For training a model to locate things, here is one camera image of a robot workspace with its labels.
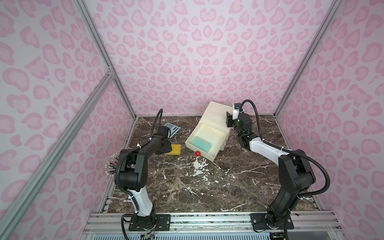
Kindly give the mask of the cream drawer cabinet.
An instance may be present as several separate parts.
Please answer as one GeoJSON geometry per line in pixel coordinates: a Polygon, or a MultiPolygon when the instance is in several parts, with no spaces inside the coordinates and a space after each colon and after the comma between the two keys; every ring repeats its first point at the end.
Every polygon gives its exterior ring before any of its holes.
{"type": "Polygon", "coordinates": [[[208,124],[226,129],[226,112],[232,112],[233,108],[215,102],[210,102],[199,123],[208,124]]]}

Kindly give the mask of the yellow sponge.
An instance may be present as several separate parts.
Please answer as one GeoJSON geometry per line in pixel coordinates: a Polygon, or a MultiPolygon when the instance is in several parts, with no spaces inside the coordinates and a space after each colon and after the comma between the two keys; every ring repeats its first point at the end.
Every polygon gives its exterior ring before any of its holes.
{"type": "Polygon", "coordinates": [[[170,156],[179,156],[181,154],[182,146],[179,144],[172,145],[172,150],[169,153],[166,153],[166,155],[170,156]]]}

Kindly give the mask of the teal sponge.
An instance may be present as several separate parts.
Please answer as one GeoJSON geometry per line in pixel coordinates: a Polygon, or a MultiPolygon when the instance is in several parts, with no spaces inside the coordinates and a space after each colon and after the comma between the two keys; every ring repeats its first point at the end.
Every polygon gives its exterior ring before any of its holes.
{"type": "Polygon", "coordinates": [[[205,153],[208,153],[212,148],[212,143],[200,137],[194,137],[191,141],[191,145],[198,148],[200,152],[205,152],[205,153]]]}

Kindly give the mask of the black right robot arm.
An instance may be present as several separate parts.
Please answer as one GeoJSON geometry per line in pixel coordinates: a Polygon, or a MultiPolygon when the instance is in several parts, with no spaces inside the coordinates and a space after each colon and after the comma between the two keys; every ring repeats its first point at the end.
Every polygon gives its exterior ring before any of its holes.
{"type": "Polygon", "coordinates": [[[319,195],[327,191],[331,179],[326,169],[310,158],[302,150],[290,150],[279,147],[252,131],[251,116],[234,111],[226,113],[226,125],[236,132],[242,148],[259,154],[275,163],[279,168],[280,190],[274,201],[267,207],[265,219],[260,223],[262,228],[284,230],[288,227],[291,211],[303,197],[319,195]],[[325,185],[317,191],[308,189],[316,182],[312,169],[315,165],[324,175],[325,185]]]}

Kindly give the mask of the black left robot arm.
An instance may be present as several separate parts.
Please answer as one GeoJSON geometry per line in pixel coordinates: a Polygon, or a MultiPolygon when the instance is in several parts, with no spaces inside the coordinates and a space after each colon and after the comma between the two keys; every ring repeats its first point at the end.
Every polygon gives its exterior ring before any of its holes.
{"type": "Polygon", "coordinates": [[[155,207],[149,199],[146,184],[149,177],[148,162],[152,155],[162,155],[172,151],[169,140],[170,129],[160,126],[156,134],[145,143],[132,150],[119,153],[115,172],[115,184],[133,202],[135,215],[139,221],[155,224],[155,207]]]}

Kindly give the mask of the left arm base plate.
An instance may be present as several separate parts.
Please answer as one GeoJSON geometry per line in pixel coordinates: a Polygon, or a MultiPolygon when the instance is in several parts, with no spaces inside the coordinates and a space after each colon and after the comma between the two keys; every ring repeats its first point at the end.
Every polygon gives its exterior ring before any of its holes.
{"type": "Polygon", "coordinates": [[[144,231],[169,231],[171,223],[171,215],[151,215],[147,217],[133,216],[130,220],[130,232],[144,232],[144,231]]]}

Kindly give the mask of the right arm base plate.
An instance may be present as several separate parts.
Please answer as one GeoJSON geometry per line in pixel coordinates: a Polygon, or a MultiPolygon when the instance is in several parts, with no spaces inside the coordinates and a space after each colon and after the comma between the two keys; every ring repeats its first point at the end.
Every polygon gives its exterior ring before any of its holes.
{"type": "Polygon", "coordinates": [[[276,217],[270,213],[253,213],[250,214],[251,224],[255,232],[266,230],[293,230],[294,224],[288,214],[276,217]]]}

